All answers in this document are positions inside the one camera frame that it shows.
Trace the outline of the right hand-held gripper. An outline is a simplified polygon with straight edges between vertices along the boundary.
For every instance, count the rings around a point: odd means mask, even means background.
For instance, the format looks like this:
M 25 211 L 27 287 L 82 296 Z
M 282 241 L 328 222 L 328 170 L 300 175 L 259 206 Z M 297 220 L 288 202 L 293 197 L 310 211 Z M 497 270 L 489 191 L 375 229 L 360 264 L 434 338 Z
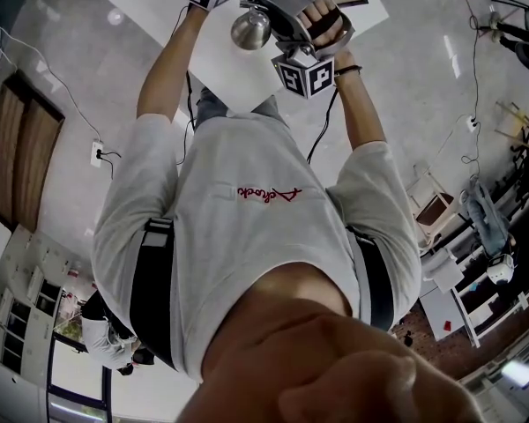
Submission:
M 315 0 L 250 0 L 271 22 L 272 35 L 281 55 L 272 59 L 282 85 L 291 93 L 311 99 L 334 85 L 334 56 L 354 36 L 351 20 L 338 6 L 326 19 L 307 29 L 299 14 Z M 343 35 L 338 41 L 317 48 L 312 39 L 343 19 Z

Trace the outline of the person's right hand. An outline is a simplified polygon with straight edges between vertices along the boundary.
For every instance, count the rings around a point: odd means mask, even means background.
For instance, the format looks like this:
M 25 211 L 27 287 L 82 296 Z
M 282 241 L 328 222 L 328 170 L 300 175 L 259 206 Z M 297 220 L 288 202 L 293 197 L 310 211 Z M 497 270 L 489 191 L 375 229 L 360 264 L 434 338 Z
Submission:
M 326 19 L 335 9 L 335 3 L 332 0 L 315 0 L 313 4 L 308 5 L 303 12 L 299 14 L 299 19 L 304 26 L 309 29 L 312 25 Z M 312 41 L 317 48 L 322 48 L 338 41 L 342 35 L 343 19 L 338 16 L 328 29 L 314 37 Z

